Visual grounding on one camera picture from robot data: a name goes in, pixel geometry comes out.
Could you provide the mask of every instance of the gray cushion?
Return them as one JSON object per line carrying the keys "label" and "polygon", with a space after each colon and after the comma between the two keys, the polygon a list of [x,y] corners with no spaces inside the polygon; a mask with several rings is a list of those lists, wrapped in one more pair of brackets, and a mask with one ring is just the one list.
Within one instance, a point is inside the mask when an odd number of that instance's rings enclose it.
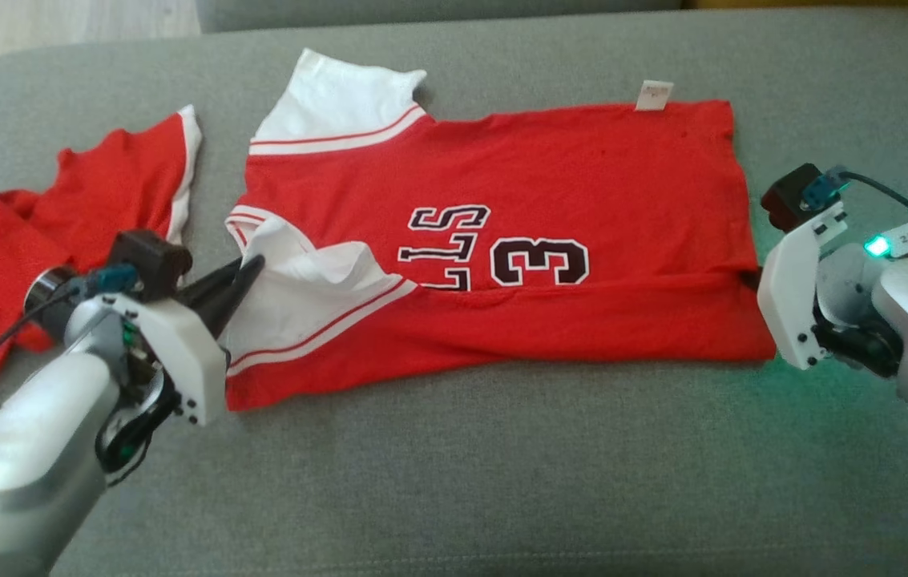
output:
{"label": "gray cushion", "polygon": [[626,10],[677,10],[681,0],[196,0],[209,32],[282,26],[435,22]]}
{"label": "gray cushion", "polygon": [[[908,193],[908,11],[710,11],[270,30],[0,59],[0,190],[43,189],[60,147],[197,106],[187,233],[198,271],[246,142],[300,49],[429,71],[439,118],[731,99],[755,205],[805,161]],[[651,194],[670,194],[669,190]],[[848,195],[849,240],[900,223]],[[44,357],[14,355],[0,401]],[[908,573],[908,408],[825,362],[519,362],[297,398],[206,430],[172,421],[95,508],[58,575]]]}

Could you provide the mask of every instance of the robotic arm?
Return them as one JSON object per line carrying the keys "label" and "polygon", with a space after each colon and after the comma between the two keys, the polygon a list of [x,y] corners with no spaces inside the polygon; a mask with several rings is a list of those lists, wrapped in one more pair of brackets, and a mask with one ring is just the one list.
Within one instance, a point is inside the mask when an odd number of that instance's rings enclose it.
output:
{"label": "robotic arm", "polygon": [[867,244],[829,248],[845,232],[841,190],[861,180],[908,208],[888,187],[805,164],[762,197],[771,223],[786,232],[769,253],[757,299],[781,357],[809,369],[841,358],[894,377],[908,403],[908,223]]}
{"label": "robotic arm", "polygon": [[46,575],[105,490],[139,464],[175,413],[225,413],[229,354],[216,343],[262,256],[176,291],[190,253],[149,231],[120,234],[106,268],[44,273],[35,317],[66,350],[0,409],[0,575]]}

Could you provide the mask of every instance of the green light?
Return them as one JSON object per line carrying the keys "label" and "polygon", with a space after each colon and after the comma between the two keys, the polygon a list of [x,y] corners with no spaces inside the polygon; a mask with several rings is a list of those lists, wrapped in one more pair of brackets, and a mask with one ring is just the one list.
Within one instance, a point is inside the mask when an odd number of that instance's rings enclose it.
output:
{"label": "green light", "polygon": [[882,235],[875,236],[871,238],[867,244],[863,245],[863,248],[867,249],[867,252],[870,252],[871,256],[886,256],[887,253],[892,251],[892,244],[887,240],[887,238]]}

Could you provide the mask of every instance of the wooden floor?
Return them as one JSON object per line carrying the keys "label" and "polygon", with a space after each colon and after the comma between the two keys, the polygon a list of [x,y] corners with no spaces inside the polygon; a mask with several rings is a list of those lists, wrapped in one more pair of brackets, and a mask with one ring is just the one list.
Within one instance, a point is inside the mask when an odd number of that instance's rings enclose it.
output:
{"label": "wooden floor", "polygon": [[197,34],[194,0],[0,0],[0,54]]}

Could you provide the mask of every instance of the red fabric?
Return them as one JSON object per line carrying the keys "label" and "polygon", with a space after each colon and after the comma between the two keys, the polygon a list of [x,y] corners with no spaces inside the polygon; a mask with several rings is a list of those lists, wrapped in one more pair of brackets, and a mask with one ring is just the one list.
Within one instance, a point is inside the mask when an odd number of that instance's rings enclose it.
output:
{"label": "red fabric", "polygon": [[[775,353],[743,281],[757,254],[726,102],[424,117],[369,147],[251,156],[246,179],[239,204],[277,213],[316,246],[361,240],[387,272],[443,284],[446,267],[466,267],[472,285],[418,288],[306,357],[251,366],[229,380],[231,410],[507,358]],[[490,209],[477,230],[410,229],[416,208],[475,204]],[[457,232],[477,234],[468,263],[398,259],[400,248],[453,248]],[[589,274],[558,285],[552,270],[523,270],[523,284],[501,286],[490,248],[510,237],[577,241]]]}
{"label": "red fabric", "polygon": [[[113,131],[94,149],[59,153],[59,173],[43,194],[0,193],[0,333],[22,314],[27,289],[44,270],[101,265],[121,230],[167,234],[172,198],[187,165],[183,118],[168,117],[139,134]],[[46,347],[31,326],[17,342]],[[0,365],[10,345],[0,349]]]}

